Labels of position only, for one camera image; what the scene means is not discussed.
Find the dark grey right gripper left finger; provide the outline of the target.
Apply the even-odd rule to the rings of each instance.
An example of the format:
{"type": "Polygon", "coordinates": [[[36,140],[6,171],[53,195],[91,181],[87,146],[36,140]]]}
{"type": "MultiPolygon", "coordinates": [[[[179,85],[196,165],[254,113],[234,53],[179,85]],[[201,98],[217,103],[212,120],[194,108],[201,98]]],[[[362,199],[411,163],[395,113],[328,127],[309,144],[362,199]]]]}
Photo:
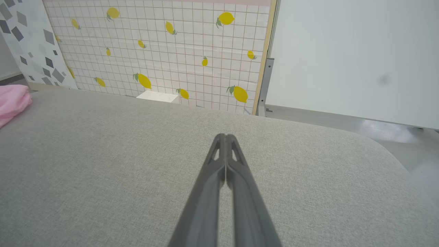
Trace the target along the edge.
{"type": "Polygon", "coordinates": [[[171,236],[169,247],[218,246],[220,190],[225,181],[226,135],[215,136],[171,236]]]}

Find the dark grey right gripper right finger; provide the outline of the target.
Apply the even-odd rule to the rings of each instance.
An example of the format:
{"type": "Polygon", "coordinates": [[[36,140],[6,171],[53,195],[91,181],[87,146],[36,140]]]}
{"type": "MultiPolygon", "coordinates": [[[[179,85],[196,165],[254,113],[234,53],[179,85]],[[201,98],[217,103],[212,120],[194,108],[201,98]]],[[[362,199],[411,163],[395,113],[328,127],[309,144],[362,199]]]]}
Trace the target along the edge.
{"type": "Polygon", "coordinates": [[[281,247],[250,167],[234,135],[226,136],[226,183],[233,193],[236,247],[281,247]]]}

